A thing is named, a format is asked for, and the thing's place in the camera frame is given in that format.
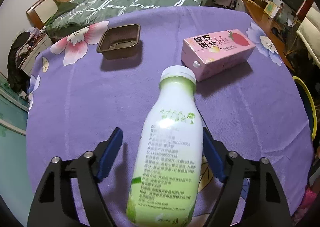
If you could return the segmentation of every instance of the bottle label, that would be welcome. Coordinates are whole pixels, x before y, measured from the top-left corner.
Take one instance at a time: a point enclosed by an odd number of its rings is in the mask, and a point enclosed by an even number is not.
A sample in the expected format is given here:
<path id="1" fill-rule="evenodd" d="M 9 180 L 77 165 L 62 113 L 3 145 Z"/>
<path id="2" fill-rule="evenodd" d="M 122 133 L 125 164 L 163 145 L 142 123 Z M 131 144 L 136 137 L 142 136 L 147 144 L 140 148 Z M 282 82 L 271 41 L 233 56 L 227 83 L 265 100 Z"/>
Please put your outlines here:
<path id="1" fill-rule="evenodd" d="M 194 128 L 200 123 L 202 130 L 199 119 L 192 112 L 161 109 L 155 123 L 144 125 L 127 206 L 133 223 L 179 227 L 190 222 L 202 156 L 195 141 L 203 137 Z"/>

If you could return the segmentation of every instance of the strawberry illustration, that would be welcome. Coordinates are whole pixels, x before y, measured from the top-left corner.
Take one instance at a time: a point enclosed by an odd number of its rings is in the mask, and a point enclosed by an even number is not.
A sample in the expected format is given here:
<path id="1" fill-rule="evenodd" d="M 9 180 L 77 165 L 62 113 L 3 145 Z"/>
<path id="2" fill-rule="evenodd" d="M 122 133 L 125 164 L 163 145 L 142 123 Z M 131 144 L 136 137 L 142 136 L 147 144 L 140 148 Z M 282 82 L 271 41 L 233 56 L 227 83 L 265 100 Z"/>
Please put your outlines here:
<path id="1" fill-rule="evenodd" d="M 232 33 L 231 31 L 229 31 L 229 37 L 231 37 L 232 41 L 239 45 L 250 45 L 249 42 L 238 33 Z"/>

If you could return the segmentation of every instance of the wooden headboard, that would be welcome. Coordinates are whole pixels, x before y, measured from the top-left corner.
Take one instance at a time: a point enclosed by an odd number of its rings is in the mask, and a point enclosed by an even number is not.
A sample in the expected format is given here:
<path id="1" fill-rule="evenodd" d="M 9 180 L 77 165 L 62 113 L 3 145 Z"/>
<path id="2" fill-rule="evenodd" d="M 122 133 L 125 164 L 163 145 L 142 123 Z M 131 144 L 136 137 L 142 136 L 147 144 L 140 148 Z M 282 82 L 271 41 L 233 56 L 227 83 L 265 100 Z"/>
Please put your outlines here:
<path id="1" fill-rule="evenodd" d="M 27 10 L 27 16 L 35 27 L 41 29 L 57 9 L 58 7 L 53 0 L 38 0 Z"/>

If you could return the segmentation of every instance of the white and green bottle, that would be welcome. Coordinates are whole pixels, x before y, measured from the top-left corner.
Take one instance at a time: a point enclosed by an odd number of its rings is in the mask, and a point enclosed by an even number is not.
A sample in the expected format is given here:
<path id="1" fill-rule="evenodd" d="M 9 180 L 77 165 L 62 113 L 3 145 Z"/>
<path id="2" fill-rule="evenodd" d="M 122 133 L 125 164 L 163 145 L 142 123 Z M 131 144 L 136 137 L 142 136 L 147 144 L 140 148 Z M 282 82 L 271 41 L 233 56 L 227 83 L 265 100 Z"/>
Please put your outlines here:
<path id="1" fill-rule="evenodd" d="M 138 226 L 180 227 L 190 223 L 199 184 L 203 128 L 194 102 L 196 77 L 170 66 L 141 133 L 127 204 Z"/>

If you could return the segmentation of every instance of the bolt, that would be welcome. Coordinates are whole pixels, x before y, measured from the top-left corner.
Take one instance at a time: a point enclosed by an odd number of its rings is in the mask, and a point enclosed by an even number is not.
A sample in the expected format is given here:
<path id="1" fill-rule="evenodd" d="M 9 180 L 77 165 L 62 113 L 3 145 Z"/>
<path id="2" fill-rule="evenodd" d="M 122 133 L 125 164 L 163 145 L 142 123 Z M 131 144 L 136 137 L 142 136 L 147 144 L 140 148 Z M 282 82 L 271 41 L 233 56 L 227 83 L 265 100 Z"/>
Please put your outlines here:
<path id="1" fill-rule="evenodd" d="M 51 162 L 52 163 L 58 163 L 60 161 L 60 158 L 59 157 L 54 157 L 53 159 L 51 159 Z"/>
<path id="2" fill-rule="evenodd" d="M 83 154 L 83 156 L 85 158 L 91 158 L 93 156 L 93 152 L 92 151 L 87 151 L 86 153 Z"/>
<path id="3" fill-rule="evenodd" d="M 237 152 L 235 152 L 235 151 L 230 151 L 229 152 L 229 157 L 231 157 L 231 158 L 236 158 L 238 156 L 238 153 Z"/>
<path id="4" fill-rule="evenodd" d="M 199 67 L 201 67 L 201 64 L 198 61 L 194 61 L 193 62 L 193 67 L 199 68 Z"/>
<path id="5" fill-rule="evenodd" d="M 269 159 L 267 158 L 261 158 L 260 160 L 263 164 L 269 164 Z"/>

